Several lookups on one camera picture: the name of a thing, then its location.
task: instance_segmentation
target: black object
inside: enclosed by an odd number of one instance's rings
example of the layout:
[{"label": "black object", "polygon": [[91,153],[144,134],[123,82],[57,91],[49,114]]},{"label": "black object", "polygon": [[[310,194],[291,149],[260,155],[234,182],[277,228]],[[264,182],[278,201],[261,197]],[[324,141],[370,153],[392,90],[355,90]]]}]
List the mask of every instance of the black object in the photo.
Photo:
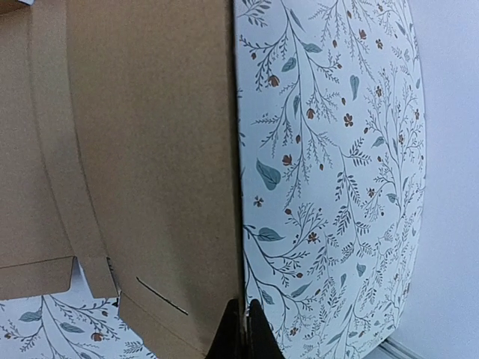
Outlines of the black object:
[{"label": "black object", "polygon": [[237,299],[228,302],[206,359],[284,359],[260,302],[255,299],[250,304],[244,340],[239,308]]}]

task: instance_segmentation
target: white wall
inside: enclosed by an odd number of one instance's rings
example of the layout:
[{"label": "white wall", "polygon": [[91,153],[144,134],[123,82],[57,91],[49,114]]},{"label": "white wall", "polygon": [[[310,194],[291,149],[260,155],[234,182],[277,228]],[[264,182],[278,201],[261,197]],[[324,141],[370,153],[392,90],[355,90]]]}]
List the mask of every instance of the white wall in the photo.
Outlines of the white wall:
[{"label": "white wall", "polygon": [[410,0],[427,110],[427,191],[393,338],[426,359],[479,358],[479,1]]}]

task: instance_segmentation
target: brown cardboard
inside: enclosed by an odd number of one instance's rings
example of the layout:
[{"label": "brown cardboard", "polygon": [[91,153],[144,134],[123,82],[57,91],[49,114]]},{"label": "brown cardboard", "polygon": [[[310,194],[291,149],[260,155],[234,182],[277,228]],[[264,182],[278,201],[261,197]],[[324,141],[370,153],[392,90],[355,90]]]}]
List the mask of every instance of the brown cardboard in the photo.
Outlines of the brown cardboard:
[{"label": "brown cardboard", "polygon": [[28,5],[17,0],[1,0],[0,15],[2,15],[3,13],[10,13],[12,11],[22,9],[26,6]]},{"label": "brown cardboard", "polygon": [[0,16],[0,299],[61,292],[82,261],[95,296],[116,296],[76,143],[66,4]]},{"label": "brown cardboard", "polygon": [[55,271],[52,267],[55,262],[49,263],[48,270],[55,280],[32,280],[30,276],[24,277],[32,270],[9,268],[73,256],[52,195],[37,134],[31,96],[29,26],[28,8],[0,16],[1,299],[23,294],[20,288],[12,291],[8,283],[33,284],[25,294],[65,290],[70,270],[59,266]]},{"label": "brown cardboard", "polygon": [[45,166],[58,211],[75,255],[97,298],[117,290],[85,183],[77,146],[67,67],[65,0],[31,8],[31,87]]},{"label": "brown cardboard", "polygon": [[74,120],[120,315],[160,358],[202,358],[242,297],[230,5],[68,1]]},{"label": "brown cardboard", "polygon": [[161,358],[242,298],[227,0],[42,0],[0,17],[0,298],[94,296]]}]

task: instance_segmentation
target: white paper with leaf pattern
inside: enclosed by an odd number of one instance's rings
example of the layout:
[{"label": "white paper with leaf pattern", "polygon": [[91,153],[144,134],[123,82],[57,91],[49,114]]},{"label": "white paper with leaf pattern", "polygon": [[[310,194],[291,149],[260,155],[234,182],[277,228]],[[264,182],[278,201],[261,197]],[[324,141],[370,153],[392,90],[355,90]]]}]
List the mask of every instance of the white paper with leaf pattern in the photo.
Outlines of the white paper with leaf pattern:
[{"label": "white paper with leaf pattern", "polygon": [[286,358],[363,358],[398,326],[424,193],[405,0],[236,0],[248,300]]},{"label": "white paper with leaf pattern", "polygon": [[118,317],[118,300],[93,299],[75,268],[68,292],[0,301],[2,359],[156,359]]}]

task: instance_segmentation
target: leaf illustration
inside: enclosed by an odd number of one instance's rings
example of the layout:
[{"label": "leaf illustration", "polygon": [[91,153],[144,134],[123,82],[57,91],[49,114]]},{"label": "leaf illustration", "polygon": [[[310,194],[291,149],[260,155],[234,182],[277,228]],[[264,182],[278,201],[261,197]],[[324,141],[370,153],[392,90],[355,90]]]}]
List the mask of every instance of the leaf illustration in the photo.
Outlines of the leaf illustration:
[{"label": "leaf illustration", "polygon": [[293,101],[294,114],[298,113],[298,107],[299,107],[299,95],[296,95]]},{"label": "leaf illustration", "polygon": [[351,75],[350,77],[351,90],[353,91],[353,101],[358,97],[359,77]]},{"label": "leaf illustration", "polygon": [[84,333],[83,329],[76,327],[75,325],[71,325],[69,323],[63,322],[60,324],[61,328],[68,333]]},{"label": "leaf illustration", "polygon": [[299,21],[298,17],[296,16],[293,10],[290,10],[290,14],[294,22],[304,31],[305,29],[302,27],[301,22]]},{"label": "leaf illustration", "polygon": [[270,166],[266,166],[265,164],[261,163],[259,159],[256,161],[256,169],[263,179],[266,188],[270,191],[275,189],[280,183],[281,174],[279,171]]},{"label": "leaf illustration", "polygon": [[302,47],[305,48],[306,52],[314,52],[315,54],[322,52],[322,49],[315,43],[303,43]]},{"label": "leaf illustration", "polygon": [[346,273],[344,273],[343,275],[341,275],[341,288],[343,287],[344,283],[346,282]]},{"label": "leaf illustration", "polygon": [[394,193],[388,193],[386,196],[388,196],[388,199],[391,203],[396,203],[397,200],[397,195]]},{"label": "leaf illustration", "polygon": [[264,301],[269,304],[269,305],[273,305],[275,302],[272,300],[272,297],[271,295],[269,295],[268,293],[266,293],[264,290],[261,290],[261,295],[263,296],[264,298]]},{"label": "leaf illustration", "polygon": [[403,35],[406,35],[406,29],[399,22],[396,22],[396,24],[399,30],[403,33]]},{"label": "leaf illustration", "polygon": [[281,241],[284,237],[281,237],[274,230],[268,227],[263,227],[257,236],[258,241],[262,242],[276,242]]},{"label": "leaf illustration", "polygon": [[328,344],[326,344],[326,345],[328,346],[329,344],[333,344],[336,340],[339,340],[341,338],[341,335],[343,335],[342,332],[339,333],[339,334],[334,335],[333,338],[331,338],[331,340],[328,341]]},{"label": "leaf illustration", "polygon": [[20,316],[20,319],[22,322],[38,322],[40,319],[42,319],[42,311],[38,310],[37,312],[26,312],[23,313],[22,316]]},{"label": "leaf illustration", "polygon": [[409,179],[409,177],[406,177],[406,178],[404,179],[404,182],[403,182],[403,191],[404,191],[404,189],[406,188],[406,184],[407,184],[407,180],[408,180],[408,179]]},{"label": "leaf illustration", "polygon": [[291,293],[291,298],[297,298],[299,297],[302,293],[305,292],[305,290],[311,285],[311,283],[309,284],[305,284],[304,286],[300,286],[297,290],[295,290],[294,292]]},{"label": "leaf illustration", "polygon": [[350,305],[350,308],[347,310],[346,315],[344,316],[343,322],[346,321],[347,317],[351,314],[351,310],[353,309],[353,305]]},{"label": "leaf illustration", "polygon": [[356,266],[356,270],[358,271],[359,277],[362,277],[364,272],[366,271],[366,266],[364,264],[359,264]]},{"label": "leaf illustration", "polygon": [[371,148],[373,148],[373,147],[379,147],[379,146],[381,146],[382,144],[384,144],[384,142],[385,142],[385,141],[384,141],[384,137],[379,136],[379,137],[374,141],[373,146],[371,146]]},{"label": "leaf illustration", "polygon": [[286,61],[286,64],[284,64],[281,71],[283,73],[287,73],[288,71],[291,71],[295,67],[296,67],[296,58],[290,58],[288,61]]}]

